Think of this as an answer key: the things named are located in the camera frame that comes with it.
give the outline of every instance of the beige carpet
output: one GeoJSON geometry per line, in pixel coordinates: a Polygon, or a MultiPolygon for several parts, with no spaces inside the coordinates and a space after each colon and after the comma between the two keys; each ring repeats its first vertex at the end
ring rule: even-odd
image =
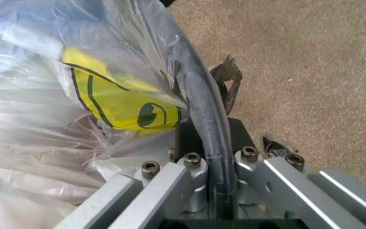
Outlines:
{"type": "Polygon", "coordinates": [[[366,183],[366,1],[177,0],[172,15],[207,66],[232,54],[244,74],[231,113],[314,169],[366,183]]]}

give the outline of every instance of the metal clamp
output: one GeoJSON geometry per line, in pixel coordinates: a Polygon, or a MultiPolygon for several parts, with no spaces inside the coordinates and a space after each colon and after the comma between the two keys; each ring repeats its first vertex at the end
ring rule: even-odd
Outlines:
{"type": "Polygon", "coordinates": [[[190,169],[193,187],[195,188],[192,196],[184,207],[187,212],[201,211],[206,204],[207,197],[207,163],[198,153],[192,152],[184,155],[178,165],[190,169]]]}
{"type": "Polygon", "coordinates": [[[294,212],[309,228],[366,228],[283,158],[243,160],[235,154],[238,178],[246,181],[276,215],[294,212]]]}

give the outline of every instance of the plastic bag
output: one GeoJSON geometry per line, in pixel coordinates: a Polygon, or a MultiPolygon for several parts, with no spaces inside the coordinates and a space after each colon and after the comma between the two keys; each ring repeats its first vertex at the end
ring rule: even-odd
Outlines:
{"type": "Polygon", "coordinates": [[[157,0],[0,0],[0,228],[52,227],[115,173],[166,163],[189,113],[230,164],[217,91],[157,0]]]}

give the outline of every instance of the hex socket bolt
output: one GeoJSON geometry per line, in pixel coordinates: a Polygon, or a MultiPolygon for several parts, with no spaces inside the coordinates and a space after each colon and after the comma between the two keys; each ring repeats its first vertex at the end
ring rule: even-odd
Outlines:
{"type": "Polygon", "coordinates": [[[142,164],[142,177],[151,180],[161,170],[159,163],[156,161],[147,161],[142,164]]]}
{"type": "Polygon", "coordinates": [[[305,165],[303,157],[297,154],[289,154],[285,157],[285,160],[299,171],[302,171],[305,165]]]}
{"type": "Polygon", "coordinates": [[[247,162],[255,162],[258,160],[258,151],[252,146],[244,146],[241,149],[241,157],[247,162]]]}
{"type": "Polygon", "coordinates": [[[188,168],[198,168],[202,157],[196,152],[185,154],[183,157],[184,166],[188,168]]]}

